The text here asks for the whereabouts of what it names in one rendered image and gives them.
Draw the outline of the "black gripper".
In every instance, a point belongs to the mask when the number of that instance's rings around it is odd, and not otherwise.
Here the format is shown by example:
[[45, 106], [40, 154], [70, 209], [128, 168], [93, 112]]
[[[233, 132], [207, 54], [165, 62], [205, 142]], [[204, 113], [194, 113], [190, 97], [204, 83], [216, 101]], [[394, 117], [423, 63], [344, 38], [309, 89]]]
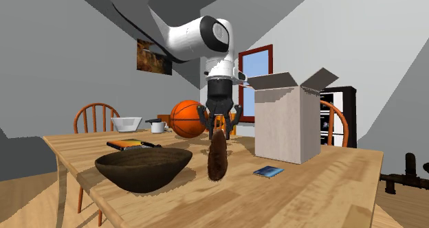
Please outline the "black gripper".
[[[229, 79], [211, 79], [208, 81], [206, 106], [198, 105], [197, 112], [199, 121], [209, 130], [209, 139], [212, 139], [215, 114], [222, 114], [225, 119], [225, 138], [230, 139], [230, 132], [239, 123], [243, 107], [234, 105], [236, 115], [230, 120], [230, 110], [233, 107], [232, 101], [232, 81]], [[206, 117], [206, 107], [210, 111]]]

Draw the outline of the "dark brown oblong object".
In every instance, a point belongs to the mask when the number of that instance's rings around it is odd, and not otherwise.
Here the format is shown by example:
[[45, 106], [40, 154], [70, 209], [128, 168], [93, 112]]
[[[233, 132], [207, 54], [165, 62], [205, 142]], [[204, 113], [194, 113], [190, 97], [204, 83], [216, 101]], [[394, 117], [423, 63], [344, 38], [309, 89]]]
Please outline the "dark brown oblong object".
[[228, 169], [227, 142], [222, 130], [213, 132], [208, 153], [208, 177], [218, 181]]

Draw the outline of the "orange basketball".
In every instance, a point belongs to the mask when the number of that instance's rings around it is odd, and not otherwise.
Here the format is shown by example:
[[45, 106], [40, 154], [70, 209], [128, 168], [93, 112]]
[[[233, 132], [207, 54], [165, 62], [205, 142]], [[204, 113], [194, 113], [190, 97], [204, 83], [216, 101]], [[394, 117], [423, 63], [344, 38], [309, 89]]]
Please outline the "orange basketball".
[[176, 104], [170, 113], [169, 126], [183, 138], [194, 138], [206, 130], [200, 122], [197, 107], [201, 104], [194, 100], [184, 100]]

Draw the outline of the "white mug with black lid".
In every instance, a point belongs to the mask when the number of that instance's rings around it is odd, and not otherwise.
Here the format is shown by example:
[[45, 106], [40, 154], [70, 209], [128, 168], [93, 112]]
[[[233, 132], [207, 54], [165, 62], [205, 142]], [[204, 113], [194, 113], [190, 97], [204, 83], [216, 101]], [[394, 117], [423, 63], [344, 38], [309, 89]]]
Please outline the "white mug with black lid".
[[162, 121], [160, 118], [148, 119], [145, 122], [151, 124], [151, 132], [153, 134], [164, 133], [168, 128], [167, 123]]

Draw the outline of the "small blue book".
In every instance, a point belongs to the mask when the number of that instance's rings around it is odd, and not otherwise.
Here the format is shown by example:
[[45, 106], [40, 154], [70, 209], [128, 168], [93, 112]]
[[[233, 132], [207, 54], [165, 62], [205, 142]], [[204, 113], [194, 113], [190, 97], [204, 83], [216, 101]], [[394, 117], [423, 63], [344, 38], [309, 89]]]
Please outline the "small blue book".
[[283, 171], [282, 168], [276, 168], [273, 166], [265, 166], [264, 168], [258, 169], [253, 172], [253, 174], [258, 176], [263, 176], [266, 178], [272, 178], [273, 176], [276, 176], [277, 174], [281, 173]]

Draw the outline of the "open cardboard box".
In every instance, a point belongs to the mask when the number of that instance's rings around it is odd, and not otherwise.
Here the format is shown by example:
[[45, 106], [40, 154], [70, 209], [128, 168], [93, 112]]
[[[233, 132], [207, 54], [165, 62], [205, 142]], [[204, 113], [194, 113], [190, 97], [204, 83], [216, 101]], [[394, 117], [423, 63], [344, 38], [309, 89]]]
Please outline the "open cardboard box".
[[247, 79], [254, 89], [255, 155], [302, 164], [320, 154], [320, 92], [338, 77], [318, 70], [302, 84], [288, 72]]

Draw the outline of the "red framed window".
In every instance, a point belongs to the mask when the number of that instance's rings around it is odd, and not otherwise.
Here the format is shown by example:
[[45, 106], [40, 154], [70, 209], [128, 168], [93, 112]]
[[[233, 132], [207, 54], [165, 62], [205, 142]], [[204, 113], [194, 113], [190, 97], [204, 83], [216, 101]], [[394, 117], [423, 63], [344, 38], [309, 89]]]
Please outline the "red framed window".
[[[247, 77], [273, 73], [273, 45], [239, 53], [239, 70]], [[239, 104], [243, 107], [240, 122], [254, 123], [254, 90], [239, 86]]]

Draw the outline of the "dark brown wooden bowl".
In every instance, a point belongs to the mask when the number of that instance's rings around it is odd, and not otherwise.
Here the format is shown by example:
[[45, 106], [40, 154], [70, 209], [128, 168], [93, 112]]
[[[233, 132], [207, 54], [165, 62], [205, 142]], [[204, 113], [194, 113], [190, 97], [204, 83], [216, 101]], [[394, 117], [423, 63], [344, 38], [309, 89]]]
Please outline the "dark brown wooden bowl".
[[149, 193], [169, 184], [192, 157], [181, 148], [136, 148], [101, 156], [95, 166], [123, 190]]

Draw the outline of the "light wooden table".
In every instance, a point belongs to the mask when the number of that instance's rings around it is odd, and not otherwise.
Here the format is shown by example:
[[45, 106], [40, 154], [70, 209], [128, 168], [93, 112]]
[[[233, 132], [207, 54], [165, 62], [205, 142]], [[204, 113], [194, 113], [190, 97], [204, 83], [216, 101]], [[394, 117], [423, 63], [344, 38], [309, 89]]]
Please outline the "light wooden table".
[[[115, 228], [371, 228], [383, 154], [376, 150], [323, 146], [301, 165], [254, 155], [252, 137], [228, 143], [228, 171], [207, 175], [209, 139], [174, 133], [131, 133], [131, 138], [184, 148], [189, 164], [165, 187], [135, 194], [107, 180], [95, 167], [109, 154], [107, 142], [125, 133], [50, 135], [45, 142], [58, 162], [57, 226], [64, 227], [66, 176], [72, 175]], [[272, 178], [253, 174], [273, 166]]]

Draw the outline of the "orange yellow book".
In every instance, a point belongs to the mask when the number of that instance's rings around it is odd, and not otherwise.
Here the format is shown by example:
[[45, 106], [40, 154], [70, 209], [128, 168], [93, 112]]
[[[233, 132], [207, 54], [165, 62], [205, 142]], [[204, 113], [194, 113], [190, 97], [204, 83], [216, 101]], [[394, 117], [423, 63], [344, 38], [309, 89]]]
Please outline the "orange yellow book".
[[108, 141], [107, 145], [117, 150], [130, 150], [135, 148], [143, 148], [141, 140], [138, 139], [123, 139], [116, 141]]

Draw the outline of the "white bowl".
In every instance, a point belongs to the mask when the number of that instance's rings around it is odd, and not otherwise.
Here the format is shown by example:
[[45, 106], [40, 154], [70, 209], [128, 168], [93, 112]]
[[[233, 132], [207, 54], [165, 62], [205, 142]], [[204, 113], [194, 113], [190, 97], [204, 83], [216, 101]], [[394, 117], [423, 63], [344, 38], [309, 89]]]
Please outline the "white bowl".
[[112, 117], [111, 121], [119, 133], [135, 132], [142, 121], [141, 117]]

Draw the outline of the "black shelf cabinet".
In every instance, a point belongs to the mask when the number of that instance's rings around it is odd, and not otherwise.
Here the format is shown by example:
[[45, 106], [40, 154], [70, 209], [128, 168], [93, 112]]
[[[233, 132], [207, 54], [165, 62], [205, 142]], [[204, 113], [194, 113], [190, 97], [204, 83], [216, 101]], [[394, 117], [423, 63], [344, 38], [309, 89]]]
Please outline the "black shelf cabinet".
[[[356, 92], [352, 86], [327, 87], [320, 93], [320, 99], [334, 105], [342, 112], [349, 129], [347, 147], [357, 147], [357, 120], [356, 120]], [[329, 130], [329, 107], [320, 105], [320, 143], [327, 145]], [[333, 113], [333, 137], [332, 146], [342, 146], [343, 140], [342, 121], [336, 113]]]

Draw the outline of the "dark brown pipe furniture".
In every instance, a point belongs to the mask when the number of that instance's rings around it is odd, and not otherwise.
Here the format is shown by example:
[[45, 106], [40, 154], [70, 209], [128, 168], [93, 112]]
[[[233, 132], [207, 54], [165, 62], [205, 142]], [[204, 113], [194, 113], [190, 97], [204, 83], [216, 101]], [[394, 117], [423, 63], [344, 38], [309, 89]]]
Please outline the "dark brown pipe furniture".
[[417, 176], [415, 155], [408, 152], [405, 155], [405, 160], [405, 174], [380, 174], [379, 179], [386, 182], [385, 193], [396, 194], [396, 183], [429, 190], [429, 179]]

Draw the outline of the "brown wall picture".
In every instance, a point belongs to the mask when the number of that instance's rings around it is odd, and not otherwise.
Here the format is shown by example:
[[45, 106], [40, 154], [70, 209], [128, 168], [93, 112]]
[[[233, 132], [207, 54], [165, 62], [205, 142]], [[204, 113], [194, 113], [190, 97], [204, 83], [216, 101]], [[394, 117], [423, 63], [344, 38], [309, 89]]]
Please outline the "brown wall picture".
[[172, 62], [164, 55], [149, 51], [150, 42], [137, 39], [137, 70], [172, 75]]

